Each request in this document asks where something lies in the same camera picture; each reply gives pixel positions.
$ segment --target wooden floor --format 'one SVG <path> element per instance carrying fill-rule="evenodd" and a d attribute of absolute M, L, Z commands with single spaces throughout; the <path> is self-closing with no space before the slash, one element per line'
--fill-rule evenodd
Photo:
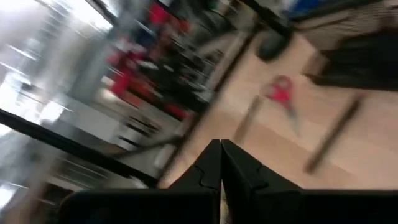
<path fill-rule="evenodd" d="M 358 90 L 315 86 L 301 75 L 315 50 L 299 35 L 272 63 L 256 57 L 258 42 L 257 37 L 162 186 L 182 175 L 212 139 L 231 139 L 260 85 L 280 74 L 294 81 L 300 137 L 290 128 L 282 108 L 266 102 L 241 145 L 243 149 L 304 188 L 398 189 L 398 93 L 366 91 L 363 107 L 327 160 L 318 172 L 308 175 L 304 164 Z"/>

